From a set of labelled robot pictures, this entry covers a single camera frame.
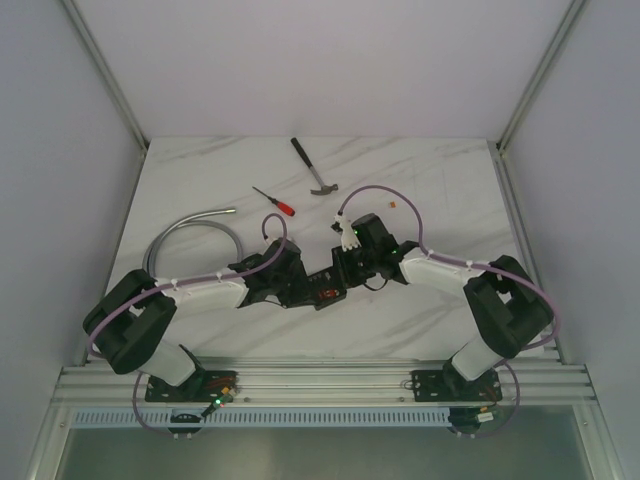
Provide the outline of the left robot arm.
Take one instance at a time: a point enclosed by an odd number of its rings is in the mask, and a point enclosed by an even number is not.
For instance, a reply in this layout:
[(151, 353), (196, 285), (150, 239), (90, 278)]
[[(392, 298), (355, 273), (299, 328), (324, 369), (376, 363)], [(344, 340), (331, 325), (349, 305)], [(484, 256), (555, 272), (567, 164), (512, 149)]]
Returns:
[(114, 373), (147, 374), (167, 384), (180, 401), (192, 402), (203, 393), (206, 371), (186, 347), (164, 339), (174, 318), (240, 309), (271, 296), (287, 307), (312, 303), (300, 249), (285, 238), (212, 275), (159, 280), (132, 270), (82, 327), (90, 353), (104, 358)]

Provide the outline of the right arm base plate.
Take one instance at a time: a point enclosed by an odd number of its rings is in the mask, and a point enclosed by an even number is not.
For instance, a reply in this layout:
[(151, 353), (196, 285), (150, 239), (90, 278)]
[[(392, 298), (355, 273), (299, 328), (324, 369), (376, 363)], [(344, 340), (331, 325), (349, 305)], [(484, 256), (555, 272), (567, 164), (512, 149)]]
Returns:
[(455, 369), (414, 370), (410, 386), (416, 402), (498, 402), (503, 399), (498, 374), (491, 369), (465, 380)]

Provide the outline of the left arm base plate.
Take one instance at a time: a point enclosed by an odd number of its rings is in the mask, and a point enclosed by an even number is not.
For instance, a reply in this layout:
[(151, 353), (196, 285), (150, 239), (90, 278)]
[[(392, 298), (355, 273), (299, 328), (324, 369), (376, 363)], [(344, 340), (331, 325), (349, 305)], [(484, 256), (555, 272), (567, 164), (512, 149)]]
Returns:
[(233, 370), (205, 370), (184, 385), (175, 387), (156, 377), (147, 383), (145, 401), (149, 403), (204, 403), (214, 401), (223, 389), (233, 389), (237, 372)]

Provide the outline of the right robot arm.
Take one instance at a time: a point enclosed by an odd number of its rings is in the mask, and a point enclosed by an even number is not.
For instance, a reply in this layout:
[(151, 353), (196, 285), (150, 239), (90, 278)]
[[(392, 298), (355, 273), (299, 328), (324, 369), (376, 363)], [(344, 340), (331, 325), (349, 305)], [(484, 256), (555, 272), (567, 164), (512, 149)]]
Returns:
[(338, 213), (332, 228), (341, 235), (332, 255), (345, 289), (379, 275), (467, 302), (477, 334), (442, 367), (444, 390), (453, 398), (468, 397), (483, 375), (500, 361), (516, 357), (553, 320), (548, 302), (511, 256), (480, 268), (443, 259), (433, 251), (423, 252), (417, 242), (397, 243), (375, 214), (350, 222)]

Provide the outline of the black fuse box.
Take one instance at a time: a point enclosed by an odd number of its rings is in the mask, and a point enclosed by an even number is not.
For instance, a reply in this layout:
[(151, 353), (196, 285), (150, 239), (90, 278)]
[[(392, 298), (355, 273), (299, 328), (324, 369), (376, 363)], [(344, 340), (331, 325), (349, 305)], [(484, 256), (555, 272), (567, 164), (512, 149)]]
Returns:
[(347, 295), (347, 289), (335, 267), (327, 267), (307, 277), (311, 299), (316, 311), (327, 308)]

